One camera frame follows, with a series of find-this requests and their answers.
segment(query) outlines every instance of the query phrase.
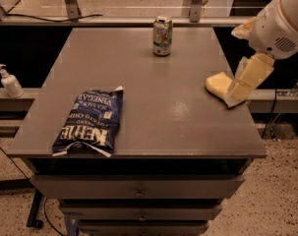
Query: soap dispenser pump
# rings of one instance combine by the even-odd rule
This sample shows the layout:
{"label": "soap dispenser pump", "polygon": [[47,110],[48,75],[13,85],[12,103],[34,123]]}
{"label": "soap dispenser pump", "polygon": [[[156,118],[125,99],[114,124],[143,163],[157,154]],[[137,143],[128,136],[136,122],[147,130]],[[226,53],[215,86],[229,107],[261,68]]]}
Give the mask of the soap dispenser pump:
{"label": "soap dispenser pump", "polygon": [[10,75],[7,70],[3,69],[6,65],[0,64],[0,74],[2,76],[1,83],[11,97],[16,98],[23,95],[19,81],[14,75]]}

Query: speckled floor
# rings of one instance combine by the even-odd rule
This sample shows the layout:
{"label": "speckled floor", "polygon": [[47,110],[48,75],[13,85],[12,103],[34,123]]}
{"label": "speckled floor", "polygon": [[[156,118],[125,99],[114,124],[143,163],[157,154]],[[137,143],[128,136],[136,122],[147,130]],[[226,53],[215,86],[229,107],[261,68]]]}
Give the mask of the speckled floor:
{"label": "speckled floor", "polygon": [[[256,124],[259,131],[263,124]],[[245,172],[245,183],[229,200],[222,212],[209,223],[205,236],[298,236],[298,126],[281,123],[276,129],[278,142],[268,136],[268,157],[257,159]],[[0,138],[6,150],[12,139]],[[30,175],[22,162],[16,163]],[[23,175],[0,151],[0,180],[19,179]],[[0,236],[59,235],[45,219],[43,202],[37,218],[41,229],[27,228],[34,190],[0,192]],[[63,215],[56,200],[48,200],[46,215],[65,234]]]}

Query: blue chip bag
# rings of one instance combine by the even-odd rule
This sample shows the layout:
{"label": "blue chip bag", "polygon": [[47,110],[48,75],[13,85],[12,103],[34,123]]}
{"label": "blue chip bag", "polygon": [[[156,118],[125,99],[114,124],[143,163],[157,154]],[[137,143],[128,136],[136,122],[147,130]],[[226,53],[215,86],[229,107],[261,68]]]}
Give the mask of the blue chip bag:
{"label": "blue chip bag", "polygon": [[122,87],[110,92],[88,90],[78,95],[52,146],[52,155],[67,154],[70,148],[92,148],[109,157],[120,127],[122,101]]}

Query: soda can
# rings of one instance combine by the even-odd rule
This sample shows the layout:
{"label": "soda can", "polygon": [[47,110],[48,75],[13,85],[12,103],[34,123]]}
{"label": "soda can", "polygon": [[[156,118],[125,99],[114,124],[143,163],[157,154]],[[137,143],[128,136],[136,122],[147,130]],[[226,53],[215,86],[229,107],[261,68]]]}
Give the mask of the soda can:
{"label": "soda can", "polygon": [[171,52],[172,20],[167,16],[158,16],[153,24],[153,53],[166,56]]}

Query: sponge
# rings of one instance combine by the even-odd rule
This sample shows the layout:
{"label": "sponge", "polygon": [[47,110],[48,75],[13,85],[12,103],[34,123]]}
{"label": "sponge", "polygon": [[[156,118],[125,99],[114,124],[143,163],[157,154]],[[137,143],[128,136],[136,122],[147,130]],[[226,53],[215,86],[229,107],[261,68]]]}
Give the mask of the sponge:
{"label": "sponge", "polygon": [[215,96],[233,107],[245,101],[274,70],[274,59],[265,53],[256,53],[249,60],[240,61],[235,79],[230,79],[224,72],[211,76],[206,80],[206,88]]}
{"label": "sponge", "polygon": [[224,100],[231,83],[232,80],[224,72],[221,72],[207,78],[206,88],[212,94]]}

